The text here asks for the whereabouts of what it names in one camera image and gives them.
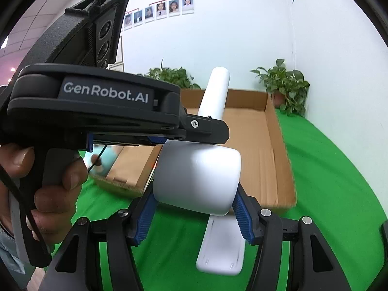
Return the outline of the person's left hand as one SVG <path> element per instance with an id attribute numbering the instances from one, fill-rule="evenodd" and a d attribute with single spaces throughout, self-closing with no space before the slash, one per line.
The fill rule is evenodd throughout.
<path id="1" fill-rule="evenodd" d="M 28 175 L 33 161 L 33 148 L 20 149 L 14 144 L 1 146 L 1 166 L 11 179 Z M 83 159 L 78 158 L 63 173 L 61 184 L 44 185 L 35 193 L 36 209 L 32 210 L 32 215 L 48 245 L 62 242 L 71 229 L 70 220 L 76 212 L 76 201 L 87 179 L 87 168 Z"/>

